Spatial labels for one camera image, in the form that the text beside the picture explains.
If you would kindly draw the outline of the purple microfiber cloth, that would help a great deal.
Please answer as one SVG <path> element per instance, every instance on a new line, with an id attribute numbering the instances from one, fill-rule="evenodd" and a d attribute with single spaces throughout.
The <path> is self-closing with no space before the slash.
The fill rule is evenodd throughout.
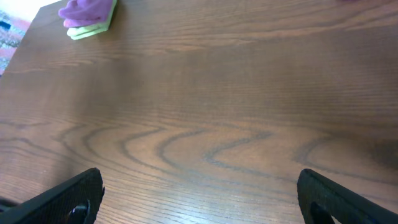
<path id="1" fill-rule="evenodd" d="M 113 9 L 113 0 L 70 0 L 58 11 L 67 28 L 105 22 Z"/>

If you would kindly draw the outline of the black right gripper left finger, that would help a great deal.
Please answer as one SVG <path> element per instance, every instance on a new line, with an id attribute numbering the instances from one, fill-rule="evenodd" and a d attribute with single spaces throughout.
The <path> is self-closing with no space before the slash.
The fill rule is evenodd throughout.
<path id="1" fill-rule="evenodd" d="M 23 203 L 1 200 L 1 224 L 94 223 L 103 196 L 101 172 L 90 168 Z"/>

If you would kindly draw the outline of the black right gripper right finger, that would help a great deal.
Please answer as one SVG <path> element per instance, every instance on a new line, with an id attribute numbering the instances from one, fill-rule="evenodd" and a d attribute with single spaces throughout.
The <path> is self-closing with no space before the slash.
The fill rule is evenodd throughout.
<path id="1" fill-rule="evenodd" d="M 305 224 L 397 224 L 397 214 L 354 193 L 311 169 L 297 181 L 298 204 Z"/>

